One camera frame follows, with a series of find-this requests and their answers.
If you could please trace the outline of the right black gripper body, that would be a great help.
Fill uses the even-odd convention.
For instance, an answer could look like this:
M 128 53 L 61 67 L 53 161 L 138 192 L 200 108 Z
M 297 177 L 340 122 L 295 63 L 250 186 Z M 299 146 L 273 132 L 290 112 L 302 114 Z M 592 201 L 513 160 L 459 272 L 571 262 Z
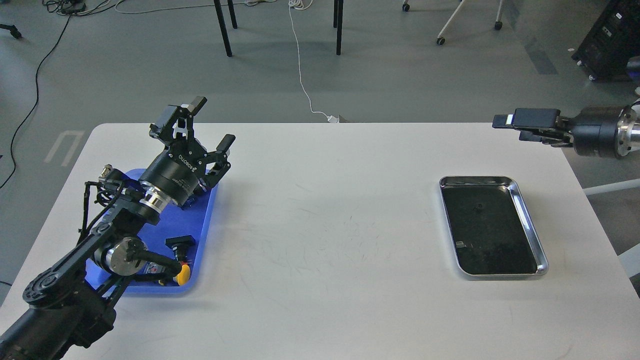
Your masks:
M 562 116 L 564 135 L 560 148 L 572 148 L 581 157 L 616 158 L 628 155 L 622 124 L 628 120 L 627 107 L 589 106 L 574 117 Z

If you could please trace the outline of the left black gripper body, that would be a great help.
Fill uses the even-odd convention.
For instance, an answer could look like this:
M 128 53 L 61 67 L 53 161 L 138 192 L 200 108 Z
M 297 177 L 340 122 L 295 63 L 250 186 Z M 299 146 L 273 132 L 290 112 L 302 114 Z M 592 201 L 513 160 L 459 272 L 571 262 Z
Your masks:
M 139 182 L 183 207 L 205 176 L 208 151 L 192 131 L 151 131 L 150 137 L 162 142 L 164 148 L 140 175 Z

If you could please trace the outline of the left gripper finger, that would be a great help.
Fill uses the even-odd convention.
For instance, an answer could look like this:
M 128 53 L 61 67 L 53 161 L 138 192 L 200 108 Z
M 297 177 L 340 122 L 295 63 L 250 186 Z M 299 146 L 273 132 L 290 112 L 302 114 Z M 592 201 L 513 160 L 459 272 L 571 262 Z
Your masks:
M 208 99 L 197 96 L 191 103 L 168 105 L 155 123 L 151 123 L 149 136 L 162 142 L 165 148 L 182 148 L 194 145 L 194 117 Z
M 206 152 L 198 160 L 198 181 L 202 189 L 213 189 L 229 171 L 229 151 L 235 140 L 236 135 L 224 135 L 214 152 Z

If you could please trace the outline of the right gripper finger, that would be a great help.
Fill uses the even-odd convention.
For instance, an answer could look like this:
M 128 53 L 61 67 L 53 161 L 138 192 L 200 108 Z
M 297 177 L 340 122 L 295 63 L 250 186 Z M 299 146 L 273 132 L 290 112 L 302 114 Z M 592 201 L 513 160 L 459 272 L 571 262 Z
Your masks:
M 492 128 L 566 132 L 569 128 L 560 114 L 553 108 L 517 108 L 513 114 L 496 114 Z
M 519 141 L 540 142 L 553 148 L 573 148 L 574 141 L 570 133 L 545 131 L 519 131 Z

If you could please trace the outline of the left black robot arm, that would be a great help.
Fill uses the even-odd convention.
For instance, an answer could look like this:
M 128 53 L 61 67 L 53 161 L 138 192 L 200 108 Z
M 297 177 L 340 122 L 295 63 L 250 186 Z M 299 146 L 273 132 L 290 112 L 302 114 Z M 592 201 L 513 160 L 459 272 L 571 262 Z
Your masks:
M 59 360 L 72 346 L 90 347 L 114 328 L 115 305 L 133 281 L 185 282 L 195 241 L 167 240 L 171 258 L 151 251 L 138 233 L 158 224 L 167 205 L 184 208 L 213 189 L 231 168 L 234 135 L 212 152 L 195 137 L 194 117 L 206 102 L 197 96 L 169 105 L 150 125 L 164 148 L 137 179 L 106 164 L 97 181 L 85 183 L 78 241 L 23 290 L 29 309 L 1 336 L 3 360 Z M 89 221 L 91 187 L 102 210 Z

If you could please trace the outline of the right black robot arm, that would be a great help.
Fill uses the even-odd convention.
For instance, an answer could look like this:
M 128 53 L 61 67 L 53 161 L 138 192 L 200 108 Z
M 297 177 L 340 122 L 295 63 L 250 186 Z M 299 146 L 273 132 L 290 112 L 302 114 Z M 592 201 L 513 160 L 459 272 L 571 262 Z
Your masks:
M 494 129 L 519 132 L 519 141 L 570 148 L 580 157 L 626 157 L 639 150 L 639 113 L 633 105 L 590 105 L 576 116 L 555 108 L 517 108 L 496 114 Z

